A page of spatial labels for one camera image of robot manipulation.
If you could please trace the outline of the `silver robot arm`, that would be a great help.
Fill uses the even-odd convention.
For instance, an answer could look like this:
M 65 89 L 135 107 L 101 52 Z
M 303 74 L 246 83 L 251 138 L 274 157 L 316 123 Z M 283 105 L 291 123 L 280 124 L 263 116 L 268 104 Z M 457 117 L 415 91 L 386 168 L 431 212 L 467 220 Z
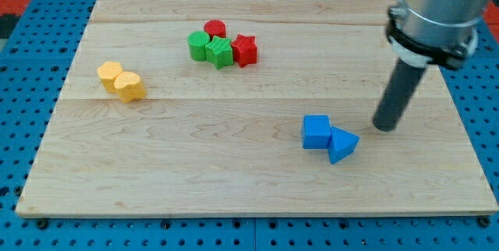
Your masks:
M 397 0 L 388 8 L 392 49 L 416 69 L 460 69 L 478 46 L 476 25 L 490 0 Z

